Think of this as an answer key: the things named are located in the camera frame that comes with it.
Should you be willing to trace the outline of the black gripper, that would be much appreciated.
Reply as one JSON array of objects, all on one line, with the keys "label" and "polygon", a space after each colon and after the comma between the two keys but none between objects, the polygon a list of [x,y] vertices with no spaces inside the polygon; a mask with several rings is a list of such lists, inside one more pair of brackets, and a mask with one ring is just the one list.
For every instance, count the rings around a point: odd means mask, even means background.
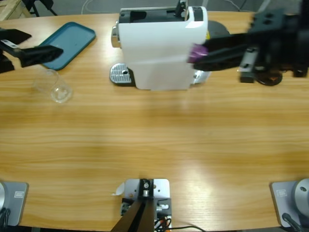
[{"label": "black gripper", "polygon": [[295,15],[278,8],[255,13],[246,33],[213,37],[203,46],[209,54],[193,63],[195,70],[239,66],[242,83],[278,84],[287,71],[303,78],[309,71],[309,11]]},{"label": "black gripper", "polygon": [[14,70],[12,62],[4,55],[4,52],[20,60],[21,67],[51,62],[62,55],[63,49],[52,46],[37,46],[20,49],[21,44],[32,36],[17,29],[0,29],[0,73]]}]

